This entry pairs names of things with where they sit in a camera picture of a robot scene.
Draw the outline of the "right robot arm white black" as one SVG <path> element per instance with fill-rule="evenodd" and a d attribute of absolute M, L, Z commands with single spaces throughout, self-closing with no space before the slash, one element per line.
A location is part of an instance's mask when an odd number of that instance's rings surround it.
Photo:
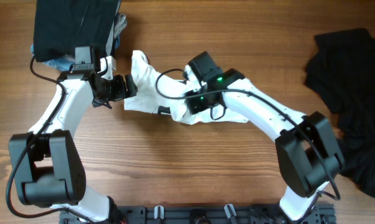
<path fill-rule="evenodd" d="M 194 110 L 221 105 L 247 118 L 275 143 L 280 173 L 287 184 L 278 204 L 283 219 L 303 221 L 314 211 L 316 201 L 327 195 L 327 185 L 334 191 L 331 198 L 341 198 L 334 178 L 345 160 L 323 114 L 306 115 L 282 105 L 235 69 L 223 72 L 188 65 L 184 77 L 193 85 L 186 96 Z"/>

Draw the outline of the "white Puma t-shirt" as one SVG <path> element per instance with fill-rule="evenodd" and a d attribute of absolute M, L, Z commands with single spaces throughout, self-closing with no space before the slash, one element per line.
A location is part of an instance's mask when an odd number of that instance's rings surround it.
<path fill-rule="evenodd" d="M 198 85 L 161 75 L 140 50 L 134 50 L 131 56 L 131 75 L 138 91 L 135 96 L 124 100 L 125 110 L 169 115 L 174 121 L 184 124 L 249 121 L 222 106 L 192 114 L 187 103 L 179 97 Z"/>

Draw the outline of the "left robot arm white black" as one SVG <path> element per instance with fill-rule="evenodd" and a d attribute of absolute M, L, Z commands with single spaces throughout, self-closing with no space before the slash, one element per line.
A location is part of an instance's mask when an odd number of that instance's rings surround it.
<path fill-rule="evenodd" d="M 21 218 L 62 212 L 85 223 L 126 223 L 111 197 L 87 185 L 74 135 L 90 105 L 136 95 L 132 76 L 106 79 L 101 73 L 64 72 L 55 83 L 57 92 L 41 120 L 9 140 L 8 209 Z"/>

